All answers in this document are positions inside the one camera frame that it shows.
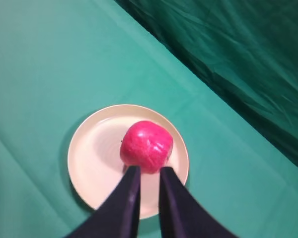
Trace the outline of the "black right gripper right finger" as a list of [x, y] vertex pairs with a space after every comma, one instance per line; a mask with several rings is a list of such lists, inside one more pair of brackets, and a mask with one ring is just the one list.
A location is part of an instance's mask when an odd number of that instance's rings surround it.
[[190, 194], [172, 167], [159, 179], [159, 223], [163, 238], [234, 238]]

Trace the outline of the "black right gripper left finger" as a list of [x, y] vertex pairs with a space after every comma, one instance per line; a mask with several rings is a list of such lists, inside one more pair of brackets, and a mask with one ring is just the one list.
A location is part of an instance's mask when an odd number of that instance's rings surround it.
[[131, 166], [94, 213], [68, 238], [136, 238], [140, 221], [141, 170]]

